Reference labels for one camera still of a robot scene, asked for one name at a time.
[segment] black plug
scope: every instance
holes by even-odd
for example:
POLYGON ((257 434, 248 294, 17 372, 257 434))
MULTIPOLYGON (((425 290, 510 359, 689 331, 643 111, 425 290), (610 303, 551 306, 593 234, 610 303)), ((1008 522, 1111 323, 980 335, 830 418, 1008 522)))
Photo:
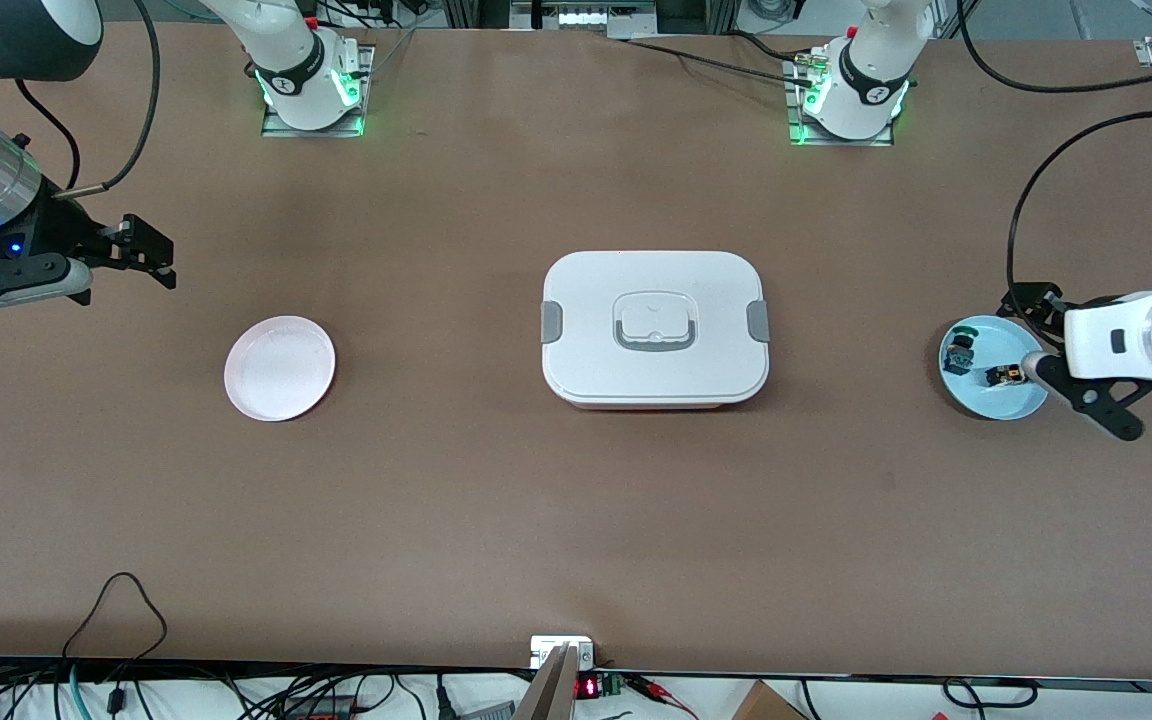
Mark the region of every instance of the black plug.
POLYGON ((444 676, 438 676, 438 720, 457 720, 456 708, 452 706, 452 698, 447 697, 447 688, 444 687, 444 676))
POLYGON ((127 694, 123 692, 123 688, 111 689, 109 699, 105 702, 105 712, 114 717, 122 712, 123 707, 127 707, 127 694))

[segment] brown table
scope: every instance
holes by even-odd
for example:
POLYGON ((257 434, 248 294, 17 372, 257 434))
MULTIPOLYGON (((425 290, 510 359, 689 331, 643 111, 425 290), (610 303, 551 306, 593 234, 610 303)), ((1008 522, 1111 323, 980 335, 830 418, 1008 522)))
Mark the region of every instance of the brown table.
MULTIPOLYGON (((170 621, 159 655, 517 665, 532 632, 585 632, 622 667, 1152 679, 1152 397, 1128 445, 1055 402, 970 419, 931 367, 948 323, 996 309, 1024 179, 1152 86, 1018 94, 937 41, 899 146, 804 149, 774 83, 582 33, 431 31, 365 137, 262 141, 234 38, 160 32, 147 151, 84 204, 174 237, 179 289, 101 272, 86 309, 0 311, 0 653, 58 652, 127 569, 170 621), (564 404, 538 302, 581 249, 745 256, 767 387, 713 414, 564 404), (339 351, 285 424, 221 386, 272 314, 339 351)), ((141 33, 111 26, 86 76, 37 88, 83 181, 141 127, 141 33)), ((1121 41, 987 52, 1036 81, 1138 71, 1121 41)), ((10 83, 0 126, 68 172, 10 83)), ((1020 273, 1076 300, 1152 287, 1152 122, 1052 169, 1020 273)), ((152 628, 121 588, 77 652, 152 628)))

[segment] light blue plate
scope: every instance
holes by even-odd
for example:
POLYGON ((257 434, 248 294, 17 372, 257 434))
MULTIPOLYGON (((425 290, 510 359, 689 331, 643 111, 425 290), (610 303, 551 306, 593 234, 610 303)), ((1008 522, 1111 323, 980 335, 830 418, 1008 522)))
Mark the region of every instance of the light blue plate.
POLYGON ((1020 364, 1025 355, 1041 349, 1038 340, 1021 325, 993 314, 975 314, 954 323, 954 328, 945 333, 935 365, 941 370, 946 389, 968 410, 992 420, 1018 420, 1043 407, 1047 391, 1037 382, 990 387, 984 381, 984 372, 998 365, 1020 364), (954 329, 960 327, 975 328, 979 333, 972 344, 972 372, 964 376, 945 372, 945 350, 958 334, 954 329))

